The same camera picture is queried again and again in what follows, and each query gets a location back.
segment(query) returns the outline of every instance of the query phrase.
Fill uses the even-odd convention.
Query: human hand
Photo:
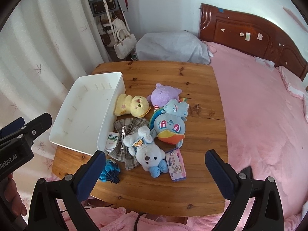
[[[4,191],[4,197],[8,202],[12,202],[12,212],[19,216],[22,214],[23,216],[27,215],[26,206],[22,203],[20,195],[17,192],[16,183],[13,180],[13,173],[8,175],[9,182]]]

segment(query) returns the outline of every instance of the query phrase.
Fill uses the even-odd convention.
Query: purple plush toy
[[[147,97],[147,100],[152,103],[154,111],[156,111],[165,106],[171,99],[176,99],[179,102],[180,93],[182,93],[182,90],[178,88],[156,83],[156,89],[153,90],[152,95]]]

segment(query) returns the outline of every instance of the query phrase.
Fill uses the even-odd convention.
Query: wood grain
[[[154,179],[141,166],[126,171],[121,168],[120,182],[97,182],[91,195],[111,204],[135,211],[169,216],[204,216],[221,213],[224,198],[210,176],[204,154],[215,149],[227,162],[227,137],[224,114],[212,67],[203,64],[165,61],[126,61],[100,64],[93,74],[105,72],[123,73],[126,93],[132,96],[148,96],[157,82],[183,90],[190,110],[181,154],[187,179],[172,182],[169,174]],[[146,118],[149,119],[153,109]],[[167,151],[174,146],[155,140]],[[63,178],[75,173],[89,156],[58,147],[52,171]]]

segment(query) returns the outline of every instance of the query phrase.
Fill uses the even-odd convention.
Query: handbag
[[[114,32],[117,33],[118,30],[120,29],[126,29],[125,23],[119,19],[119,18],[115,18],[114,21],[110,24],[110,23],[102,23],[101,17],[100,17],[100,21],[97,24],[97,28],[98,28],[98,32],[104,39],[103,43],[106,47],[113,47],[116,42],[114,40],[114,37],[112,35],[112,30],[111,27],[113,28]],[[121,39],[123,38],[123,31],[120,32],[120,37]]]
[[[109,24],[112,25],[107,2],[106,0],[103,0],[103,1],[104,1],[104,6],[106,9],[107,17],[109,20]],[[130,33],[130,29],[129,29],[124,13],[123,13],[123,17],[124,17],[125,24],[126,24],[125,28],[120,28],[119,30],[115,32],[113,27],[110,27],[114,41],[115,41],[115,45],[113,47],[119,59],[124,59],[125,57],[127,57],[137,44],[136,37],[134,36],[134,34]]]
[[[106,14],[106,8],[103,0],[88,0],[93,17],[97,17]],[[107,0],[109,12],[119,10],[118,0]]]

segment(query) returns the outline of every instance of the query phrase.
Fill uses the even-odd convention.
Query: blue drawstring pouch
[[[106,160],[106,166],[103,172],[100,174],[100,181],[106,182],[111,181],[117,184],[120,180],[118,174],[120,173],[120,168],[114,160]]]

